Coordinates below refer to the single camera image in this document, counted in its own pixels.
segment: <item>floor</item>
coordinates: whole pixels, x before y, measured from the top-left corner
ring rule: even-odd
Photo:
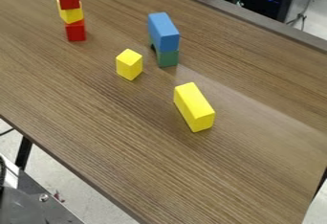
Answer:
[[[307,14],[304,31],[327,40],[327,0],[313,0]],[[0,120],[0,132],[10,128]],[[19,147],[21,135],[13,131],[0,137],[0,153],[12,162]],[[81,218],[92,224],[135,224],[138,223],[114,204],[90,188],[69,170],[53,160],[37,146],[26,171],[51,193],[59,192],[64,205]],[[310,206],[304,224],[327,223],[327,182]]]

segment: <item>table leg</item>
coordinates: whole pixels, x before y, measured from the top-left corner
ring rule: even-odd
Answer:
[[[327,168],[325,169],[325,171],[322,174],[321,180],[319,182],[319,185],[316,188],[316,193],[313,197],[313,199],[316,197],[316,195],[318,194],[319,190],[321,189],[322,185],[324,184],[324,182],[327,180]]]
[[[22,170],[25,170],[25,167],[30,157],[32,145],[33,143],[29,139],[23,137],[15,162],[15,164]]]

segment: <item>blue block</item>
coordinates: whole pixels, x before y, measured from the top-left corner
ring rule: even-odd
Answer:
[[[158,48],[157,51],[174,52],[179,50],[180,33],[166,12],[149,14],[148,31]]]

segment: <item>yellow block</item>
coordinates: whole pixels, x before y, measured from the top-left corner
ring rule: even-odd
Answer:
[[[213,126],[215,112],[194,82],[175,87],[174,103],[193,132]]]
[[[120,76],[133,80],[143,70],[142,55],[127,49],[116,57],[116,70]]]
[[[79,1],[80,7],[77,9],[71,9],[71,10],[62,10],[60,7],[59,0],[56,0],[56,4],[58,6],[60,17],[67,24],[72,24],[72,23],[80,21],[84,18],[83,9],[82,9],[82,5],[81,5],[80,1]]]

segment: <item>green cube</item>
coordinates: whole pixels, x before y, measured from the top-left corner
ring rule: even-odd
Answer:
[[[157,63],[159,67],[169,67],[169,66],[177,66],[179,59],[179,51],[174,52],[159,52],[156,48],[154,41],[149,35],[149,45],[154,48],[157,55]]]

